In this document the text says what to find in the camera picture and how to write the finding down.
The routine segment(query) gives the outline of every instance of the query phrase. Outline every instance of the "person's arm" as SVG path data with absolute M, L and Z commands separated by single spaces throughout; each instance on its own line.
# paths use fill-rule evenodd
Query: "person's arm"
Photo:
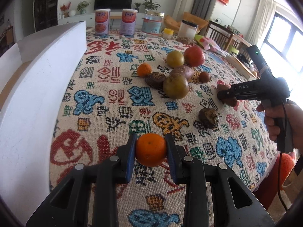
M 303 154 L 303 110 L 295 102 L 290 100 L 287 100 L 285 110 L 292 130 L 294 148 L 299 149 L 301 154 Z M 260 104 L 257 107 L 257 111 L 265 111 L 264 123 L 269 133 L 269 139 L 275 141 L 277 135 L 280 134 L 280 128 L 275 126 L 274 118 L 284 118 L 282 105 L 264 110 L 263 105 Z

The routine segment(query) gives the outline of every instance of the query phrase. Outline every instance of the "tv screen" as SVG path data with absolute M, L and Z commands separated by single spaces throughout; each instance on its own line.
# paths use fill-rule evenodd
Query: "tv screen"
M 132 0 L 95 0 L 94 9 L 131 9 Z

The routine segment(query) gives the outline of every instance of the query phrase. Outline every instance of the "patterned tablecloth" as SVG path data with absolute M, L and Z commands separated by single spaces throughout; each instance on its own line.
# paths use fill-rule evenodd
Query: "patterned tablecloth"
M 239 101 L 229 107 L 218 101 L 217 84 L 231 85 L 246 79 L 221 56 L 205 52 L 205 63 L 195 68 L 190 92 L 181 100 L 148 87 L 136 69 L 149 63 L 153 71 L 169 75 L 167 53 L 184 52 L 186 45 L 175 40 L 134 36 L 95 36 L 87 33 L 87 51 L 72 76 L 58 114 L 50 154 L 50 189 L 77 163 L 93 165 L 115 154 L 137 135 L 171 132 L 175 142 L 204 163 L 225 162 L 253 189 L 269 169 L 276 149 L 268 138 L 264 112 L 256 101 Z M 211 81 L 200 84 L 201 71 Z M 198 119 L 201 108 L 212 107 L 220 114 L 219 125 L 206 129 Z M 117 186 L 120 226 L 181 226 L 185 185 L 175 185 L 166 162 L 145 167 L 137 161 L 131 182 Z M 209 191 L 210 224 L 213 223 Z M 90 202 L 91 224 L 93 193 Z

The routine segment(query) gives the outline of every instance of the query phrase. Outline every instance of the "black cable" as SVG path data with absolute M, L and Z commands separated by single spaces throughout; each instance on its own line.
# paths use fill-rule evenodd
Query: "black cable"
M 285 117 L 285 126 L 284 126 L 284 146 L 285 146 L 285 138 L 286 138 L 286 130 L 287 130 L 287 113 L 285 110 L 284 103 L 282 103 L 282 107 L 283 107 L 284 117 Z M 278 165 L 278 196 L 279 196 L 279 199 L 280 199 L 285 211 L 287 211 L 288 209 L 287 209 L 286 204 L 284 203 L 284 201 L 281 197 L 281 193 L 280 193 L 280 171 L 281 171 L 282 154 L 283 154 L 283 152 L 280 153 L 279 165 Z

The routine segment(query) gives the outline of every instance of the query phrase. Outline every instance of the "window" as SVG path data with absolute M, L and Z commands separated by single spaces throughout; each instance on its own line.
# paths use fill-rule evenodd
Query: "window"
M 290 91 L 303 76 L 303 32 L 275 13 L 260 49 L 275 77 L 285 78 Z

